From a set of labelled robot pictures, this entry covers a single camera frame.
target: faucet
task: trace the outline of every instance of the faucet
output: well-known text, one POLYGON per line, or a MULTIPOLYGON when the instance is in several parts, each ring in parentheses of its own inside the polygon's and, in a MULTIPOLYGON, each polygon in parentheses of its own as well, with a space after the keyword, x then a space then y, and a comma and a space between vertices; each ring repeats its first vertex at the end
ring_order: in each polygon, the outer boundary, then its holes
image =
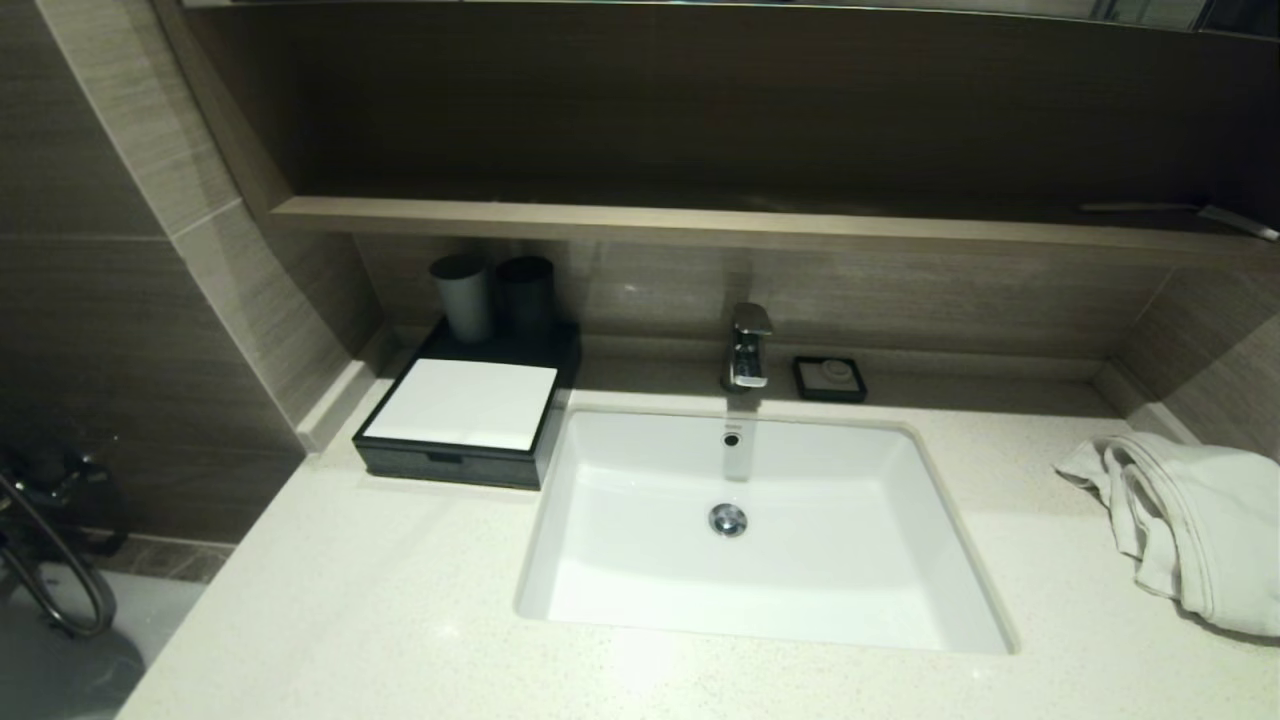
POLYGON ((764 307, 754 302, 733 306, 728 351, 724 354, 724 374, 721 387, 733 395, 764 387, 764 336, 773 334, 773 323, 764 307))

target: black cup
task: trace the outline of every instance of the black cup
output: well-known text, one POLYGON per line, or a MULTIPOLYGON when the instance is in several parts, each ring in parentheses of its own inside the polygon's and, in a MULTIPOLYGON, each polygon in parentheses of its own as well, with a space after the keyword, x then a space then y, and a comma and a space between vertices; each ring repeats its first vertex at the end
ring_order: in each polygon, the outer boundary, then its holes
POLYGON ((526 255, 498 265, 502 292, 511 329, 516 337, 545 342, 556 324, 556 274, 547 258, 526 255))

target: towel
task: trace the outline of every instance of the towel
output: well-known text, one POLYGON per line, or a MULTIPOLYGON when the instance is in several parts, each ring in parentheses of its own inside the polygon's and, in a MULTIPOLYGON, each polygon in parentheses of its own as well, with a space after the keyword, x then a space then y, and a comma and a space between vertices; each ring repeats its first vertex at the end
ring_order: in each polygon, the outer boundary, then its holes
POLYGON ((1094 438, 1053 466, 1096 488, 1134 580, 1220 628, 1280 637, 1280 465, 1151 433, 1094 438))

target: white quartz countertop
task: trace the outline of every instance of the white quartz countertop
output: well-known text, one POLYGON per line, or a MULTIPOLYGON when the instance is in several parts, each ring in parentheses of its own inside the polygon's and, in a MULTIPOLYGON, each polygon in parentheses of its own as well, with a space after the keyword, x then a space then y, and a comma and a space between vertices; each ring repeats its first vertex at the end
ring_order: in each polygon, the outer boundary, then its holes
MULTIPOLYGON (((522 619, 513 605, 539 493, 367 475, 348 438, 389 386, 379 380, 266 510, 120 719, 1280 716, 1280 650, 1210 632, 1135 587, 1105 509, 1050 468, 1128 425, 1084 384, 987 384, 969 391, 1073 410, 765 400, 759 411, 919 430, 1014 655, 522 619)), ((571 407, 586 406, 713 414, 723 400, 575 391, 571 407)))

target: white undermount sink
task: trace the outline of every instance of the white undermount sink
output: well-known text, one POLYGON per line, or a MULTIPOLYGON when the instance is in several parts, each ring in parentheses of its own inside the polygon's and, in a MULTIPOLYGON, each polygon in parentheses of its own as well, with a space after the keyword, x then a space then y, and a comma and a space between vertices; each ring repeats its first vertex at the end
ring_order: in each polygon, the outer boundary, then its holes
POLYGON ((1010 652, 906 428, 576 411, 544 493, 525 618, 1010 652))

